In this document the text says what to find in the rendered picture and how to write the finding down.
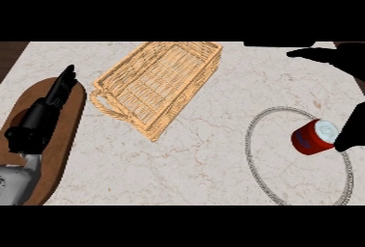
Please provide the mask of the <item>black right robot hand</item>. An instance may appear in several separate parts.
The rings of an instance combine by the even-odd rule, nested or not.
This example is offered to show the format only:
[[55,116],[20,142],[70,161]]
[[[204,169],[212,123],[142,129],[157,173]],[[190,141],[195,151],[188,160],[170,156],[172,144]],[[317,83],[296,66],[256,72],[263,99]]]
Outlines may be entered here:
[[[365,42],[343,42],[336,48],[314,47],[314,41],[244,41],[252,47],[296,47],[287,52],[291,58],[305,58],[330,64],[365,83]],[[339,152],[365,147],[365,101],[355,106],[334,147]]]

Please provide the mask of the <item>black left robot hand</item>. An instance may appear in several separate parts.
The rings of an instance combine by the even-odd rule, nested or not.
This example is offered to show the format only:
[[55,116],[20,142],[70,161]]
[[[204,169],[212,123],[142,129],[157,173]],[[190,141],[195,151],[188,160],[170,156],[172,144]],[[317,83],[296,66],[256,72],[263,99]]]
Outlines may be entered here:
[[61,73],[48,95],[31,104],[20,125],[6,130],[9,152],[40,154],[46,149],[76,83],[74,65],[70,65]]

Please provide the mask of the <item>red can with pale lid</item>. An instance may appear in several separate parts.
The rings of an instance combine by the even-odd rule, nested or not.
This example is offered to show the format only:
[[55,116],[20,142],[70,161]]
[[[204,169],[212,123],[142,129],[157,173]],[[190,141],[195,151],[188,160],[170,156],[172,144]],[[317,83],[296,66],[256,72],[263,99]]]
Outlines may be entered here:
[[334,147],[339,134],[331,122],[315,119],[293,132],[291,143],[302,154],[314,155]]

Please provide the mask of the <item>tan wicker basket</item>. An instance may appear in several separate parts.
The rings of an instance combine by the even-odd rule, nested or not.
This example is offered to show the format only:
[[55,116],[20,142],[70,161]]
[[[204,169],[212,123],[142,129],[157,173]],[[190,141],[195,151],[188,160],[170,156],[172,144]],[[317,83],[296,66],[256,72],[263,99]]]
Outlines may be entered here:
[[218,71],[223,46],[213,41],[148,41],[95,81],[90,101],[150,141]]

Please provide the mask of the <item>brown oval wooden cutting board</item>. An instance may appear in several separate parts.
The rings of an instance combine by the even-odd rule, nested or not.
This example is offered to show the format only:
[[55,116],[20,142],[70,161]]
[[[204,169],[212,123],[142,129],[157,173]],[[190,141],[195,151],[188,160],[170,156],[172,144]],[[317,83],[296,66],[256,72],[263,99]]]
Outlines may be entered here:
[[[15,102],[14,109],[6,115],[8,119],[5,122],[0,122],[0,165],[25,164],[23,157],[9,152],[9,142],[5,137],[5,132],[11,126],[20,124],[25,110],[30,108],[36,99],[49,93],[55,80],[55,77],[42,80],[23,92],[18,101]],[[42,206],[51,199],[59,186],[85,110],[86,98],[88,94],[85,87],[77,83],[61,110],[61,117],[49,146],[43,152],[42,176],[30,199],[24,203],[27,206]]]

